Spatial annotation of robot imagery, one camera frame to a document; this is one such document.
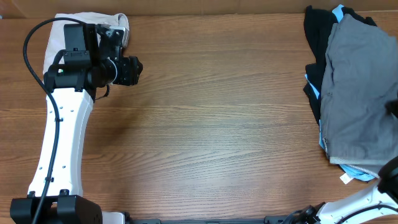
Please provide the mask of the grey shorts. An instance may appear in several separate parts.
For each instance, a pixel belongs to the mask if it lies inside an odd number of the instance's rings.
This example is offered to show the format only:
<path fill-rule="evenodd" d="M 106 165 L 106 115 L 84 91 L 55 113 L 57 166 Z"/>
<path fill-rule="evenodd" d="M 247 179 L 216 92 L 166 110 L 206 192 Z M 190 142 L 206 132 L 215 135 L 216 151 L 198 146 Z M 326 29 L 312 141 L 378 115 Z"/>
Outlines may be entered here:
<path fill-rule="evenodd" d="M 333 25 L 325 53 L 321 130 L 332 164 L 377 175 L 397 156 L 397 40 L 346 14 Z"/>

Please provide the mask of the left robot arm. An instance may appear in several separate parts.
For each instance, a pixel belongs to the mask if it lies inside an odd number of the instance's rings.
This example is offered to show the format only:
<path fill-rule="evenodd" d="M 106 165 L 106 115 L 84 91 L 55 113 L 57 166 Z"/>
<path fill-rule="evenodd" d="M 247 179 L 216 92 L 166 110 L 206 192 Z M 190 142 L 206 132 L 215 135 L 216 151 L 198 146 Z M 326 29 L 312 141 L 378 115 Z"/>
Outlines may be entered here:
<path fill-rule="evenodd" d="M 38 79 L 47 95 L 47 122 L 39 164 L 27 196 L 11 202 L 16 223 L 131 223 L 126 212 L 104 212 L 83 197 L 81 160 L 96 91 L 137 84 L 143 66 L 124 57 L 129 30 L 70 19 L 64 48 Z"/>

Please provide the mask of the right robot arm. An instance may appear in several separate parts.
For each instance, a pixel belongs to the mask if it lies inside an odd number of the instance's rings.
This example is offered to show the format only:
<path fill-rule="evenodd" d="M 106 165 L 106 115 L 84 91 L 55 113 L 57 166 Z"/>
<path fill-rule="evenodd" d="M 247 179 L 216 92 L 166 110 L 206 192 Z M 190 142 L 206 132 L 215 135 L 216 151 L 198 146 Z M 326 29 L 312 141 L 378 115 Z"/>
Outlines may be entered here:
<path fill-rule="evenodd" d="M 397 117 L 380 99 L 322 99 L 323 144 L 333 163 L 373 167 L 377 181 L 335 202 L 304 208 L 292 223 L 362 223 L 397 214 Z"/>

